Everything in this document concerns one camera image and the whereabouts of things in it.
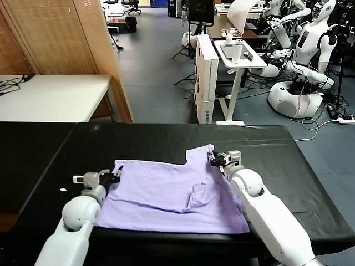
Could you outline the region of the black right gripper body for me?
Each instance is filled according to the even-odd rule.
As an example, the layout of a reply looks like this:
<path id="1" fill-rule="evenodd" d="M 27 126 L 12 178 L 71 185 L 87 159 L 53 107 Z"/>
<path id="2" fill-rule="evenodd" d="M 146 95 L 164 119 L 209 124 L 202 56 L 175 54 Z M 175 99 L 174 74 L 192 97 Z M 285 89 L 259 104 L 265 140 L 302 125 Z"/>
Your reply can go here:
<path id="1" fill-rule="evenodd" d="M 217 167 L 225 167 L 230 162 L 230 155 L 225 152 L 217 152 L 215 161 Z"/>

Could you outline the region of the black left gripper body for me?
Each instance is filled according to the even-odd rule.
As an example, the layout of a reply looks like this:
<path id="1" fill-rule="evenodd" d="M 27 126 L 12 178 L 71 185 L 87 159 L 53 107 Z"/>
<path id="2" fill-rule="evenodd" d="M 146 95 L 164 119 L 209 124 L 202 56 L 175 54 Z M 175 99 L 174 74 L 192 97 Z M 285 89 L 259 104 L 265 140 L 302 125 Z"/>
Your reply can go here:
<path id="1" fill-rule="evenodd" d="M 114 183 L 114 175 L 110 170 L 101 170 L 99 172 L 99 184 L 102 186 L 110 186 Z"/>

